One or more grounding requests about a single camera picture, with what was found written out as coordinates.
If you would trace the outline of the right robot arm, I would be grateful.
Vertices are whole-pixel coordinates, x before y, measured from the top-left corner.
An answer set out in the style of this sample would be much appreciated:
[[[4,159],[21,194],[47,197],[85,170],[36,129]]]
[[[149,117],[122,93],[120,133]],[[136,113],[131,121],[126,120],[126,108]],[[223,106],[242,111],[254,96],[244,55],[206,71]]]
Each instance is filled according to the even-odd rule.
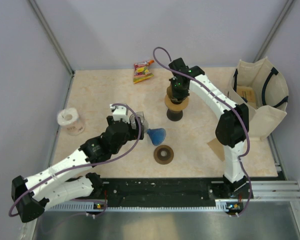
[[[243,197],[251,194],[247,172],[241,158],[248,154],[244,147],[250,146],[249,108],[237,104],[215,87],[205,72],[198,66],[188,67],[182,58],[168,65],[173,77],[166,90],[167,117],[179,121],[188,106],[190,93],[195,93],[213,111],[218,119],[215,136],[223,146],[225,170],[223,186],[215,187],[221,198]]]

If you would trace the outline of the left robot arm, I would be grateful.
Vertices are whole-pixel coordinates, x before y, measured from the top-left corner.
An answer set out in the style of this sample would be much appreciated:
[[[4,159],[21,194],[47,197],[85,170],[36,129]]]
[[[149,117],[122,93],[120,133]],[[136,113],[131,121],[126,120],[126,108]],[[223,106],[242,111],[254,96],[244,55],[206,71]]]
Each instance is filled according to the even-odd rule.
[[[107,121],[105,132],[88,139],[65,159],[37,174],[15,177],[11,182],[13,205],[8,215],[28,223],[63,202],[85,197],[99,198],[104,191],[103,181],[90,170],[128,155],[131,149],[119,154],[122,146],[133,141],[135,147],[144,139],[147,127],[138,115],[128,121],[108,116]]]

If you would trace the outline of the brown paper coffee filter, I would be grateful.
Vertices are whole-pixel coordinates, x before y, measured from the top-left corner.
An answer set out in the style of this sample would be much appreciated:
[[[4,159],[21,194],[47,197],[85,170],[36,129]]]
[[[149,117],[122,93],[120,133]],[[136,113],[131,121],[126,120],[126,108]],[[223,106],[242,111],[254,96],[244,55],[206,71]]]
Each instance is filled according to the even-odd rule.
[[[166,89],[166,94],[167,94],[168,98],[170,99],[170,101],[171,101],[173,104],[176,104],[176,105],[181,104],[181,103],[186,99],[186,97],[180,98],[180,99],[173,97],[173,94],[172,94],[172,87],[171,87],[171,86],[169,86],[169,87]]]

